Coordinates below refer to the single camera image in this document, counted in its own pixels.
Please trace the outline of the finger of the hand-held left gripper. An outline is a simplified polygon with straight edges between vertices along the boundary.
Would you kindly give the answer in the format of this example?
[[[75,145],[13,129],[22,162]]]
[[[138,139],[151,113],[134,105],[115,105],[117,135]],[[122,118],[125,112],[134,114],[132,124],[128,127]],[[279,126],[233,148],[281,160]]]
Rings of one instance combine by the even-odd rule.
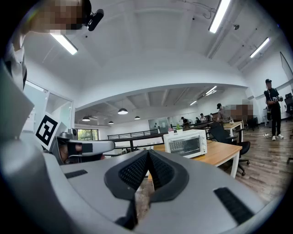
[[[94,156],[115,149],[113,141],[80,141],[82,145],[82,156]]]

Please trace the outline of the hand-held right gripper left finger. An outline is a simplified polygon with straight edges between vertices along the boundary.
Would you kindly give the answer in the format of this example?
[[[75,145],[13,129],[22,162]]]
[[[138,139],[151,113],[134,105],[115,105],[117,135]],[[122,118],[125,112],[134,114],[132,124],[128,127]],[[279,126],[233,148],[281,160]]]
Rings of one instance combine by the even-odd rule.
[[[137,224],[135,193],[148,171],[149,154],[147,150],[111,167],[104,175],[104,182],[114,197],[129,201],[126,215],[115,223],[132,230]]]

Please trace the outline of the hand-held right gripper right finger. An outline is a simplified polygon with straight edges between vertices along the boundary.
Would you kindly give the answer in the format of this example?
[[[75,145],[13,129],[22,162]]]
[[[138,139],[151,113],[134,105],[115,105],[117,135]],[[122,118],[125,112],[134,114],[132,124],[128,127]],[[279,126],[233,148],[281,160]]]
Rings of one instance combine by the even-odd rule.
[[[150,203],[174,200],[189,182],[189,173],[181,164],[155,150],[148,151],[148,171],[154,187]]]

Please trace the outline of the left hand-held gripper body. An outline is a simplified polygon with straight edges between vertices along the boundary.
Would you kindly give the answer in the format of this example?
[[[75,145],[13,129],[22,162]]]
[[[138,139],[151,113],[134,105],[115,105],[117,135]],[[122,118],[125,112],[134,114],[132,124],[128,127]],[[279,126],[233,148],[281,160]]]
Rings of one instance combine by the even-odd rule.
[[[67,128],[63,122],[45,113],[35,136],[44,150],[56,157],[59,165],[79,163],[75,144],[70,143],[70,140],[77,140],[74,128]]]

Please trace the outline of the white toaster oven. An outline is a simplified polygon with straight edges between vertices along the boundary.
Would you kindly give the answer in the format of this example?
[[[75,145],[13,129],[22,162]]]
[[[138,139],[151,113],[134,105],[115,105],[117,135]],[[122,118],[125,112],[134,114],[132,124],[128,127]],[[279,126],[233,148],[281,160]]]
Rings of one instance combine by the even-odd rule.
[[[180,137],[183,137],[183,136],[189,136],[189,135],[195,135],[195,134],[198,134],[200,136],[200,138],[201,138],[201,154],[200,154],[200,156],[206,154],[207,153],[206,131],[202,130],[202,129],[187,130],[187,131],[183,131],[181,134],[174,133],[174,135],[165,134],[163,136],[165,152],[168,151],[168,140],[169,139],[180,138]]]

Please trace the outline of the glass window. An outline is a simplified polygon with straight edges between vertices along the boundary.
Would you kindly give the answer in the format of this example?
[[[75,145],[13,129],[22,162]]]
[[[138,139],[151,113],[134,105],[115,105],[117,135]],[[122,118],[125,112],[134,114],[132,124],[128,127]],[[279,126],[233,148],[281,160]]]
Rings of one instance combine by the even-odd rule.
[[[98,130],[97,129],[77,129],[78,140],[85,141],[98,141]]]

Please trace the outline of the glass office partition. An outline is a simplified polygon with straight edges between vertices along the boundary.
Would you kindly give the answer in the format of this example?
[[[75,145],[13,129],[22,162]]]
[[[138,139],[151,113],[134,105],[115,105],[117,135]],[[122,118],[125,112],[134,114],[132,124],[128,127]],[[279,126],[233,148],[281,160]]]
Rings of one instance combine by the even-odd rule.
[[[55,95],[29,81],[25,83],[24,94],[34,104],[22,129],[24,132],[36,132],[45,112],[62,121],[67,128],[71,127],[72,102],[70,100]]]

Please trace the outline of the thin black metal railing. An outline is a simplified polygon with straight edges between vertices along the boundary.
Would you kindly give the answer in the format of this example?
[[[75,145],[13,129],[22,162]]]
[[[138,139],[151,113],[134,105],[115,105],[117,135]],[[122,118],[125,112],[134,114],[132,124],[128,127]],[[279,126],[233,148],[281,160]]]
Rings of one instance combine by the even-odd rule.
[[[148,130],[148,131],[140,131],[140,132],[132,132],[132,133],[124,133],[124,134],[108,135],[108,140],[136,138],[136,137],[150,136],[155,134],[159,134],[157,129]]]

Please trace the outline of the black office chair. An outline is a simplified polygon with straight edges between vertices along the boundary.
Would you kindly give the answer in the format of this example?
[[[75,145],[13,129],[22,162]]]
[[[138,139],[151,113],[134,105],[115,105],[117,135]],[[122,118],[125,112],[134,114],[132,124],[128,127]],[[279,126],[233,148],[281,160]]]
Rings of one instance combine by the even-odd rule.
[[[252,129],[254,131],[255,128],[257,128],[258,126],[259,126],[259,124],[258,124],[258,118],[257,117],[250,117],[247,120],[247,129]]]
[[[217,142],[224,143],[224,144],[231,144],[236,146],[241,146],[242,149],[239,152],[239,163],[246,162],[247,165],[250,164],[249,160],[241,159],[241,156],[246,154],[250,149],[250,142],[249,141],[241,141],[242,136],[241,133],[244,130],[241,128],[236,132],[239,133],[239,140],[237,140],[237,136],[230,136],[226,130],[224,130],[223,125],[218,122],[212,122],[209,124],[210,130],[209,133],[212,135],[212,139],[215,139]]]

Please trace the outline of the navy top white collar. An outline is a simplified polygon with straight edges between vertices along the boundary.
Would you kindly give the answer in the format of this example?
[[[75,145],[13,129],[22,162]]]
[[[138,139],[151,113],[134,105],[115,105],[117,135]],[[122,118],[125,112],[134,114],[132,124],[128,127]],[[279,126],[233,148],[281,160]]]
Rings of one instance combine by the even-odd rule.
[[[25,35],[23,34],[15,36],[12,43],[7,46],[4,55],[4,62],[11,74],[11,78],[21,91],[23,91],[27,79],[24,38]]]

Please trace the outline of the wooden table white legs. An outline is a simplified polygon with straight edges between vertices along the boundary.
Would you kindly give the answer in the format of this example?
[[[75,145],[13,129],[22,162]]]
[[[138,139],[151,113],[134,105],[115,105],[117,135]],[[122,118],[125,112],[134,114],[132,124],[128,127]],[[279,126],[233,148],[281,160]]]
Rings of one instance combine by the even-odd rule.
[[[229,122],[229,123],[225,123],[223,125],[224,129],[226,131],[229,131],[229,135],[230,137],[234,136],[234,132],[237,132],[239,134],[239,141],[243,142],[244,141],[244,135],[243,135],[243,130],[244,130],[244,126],[242,122]]]

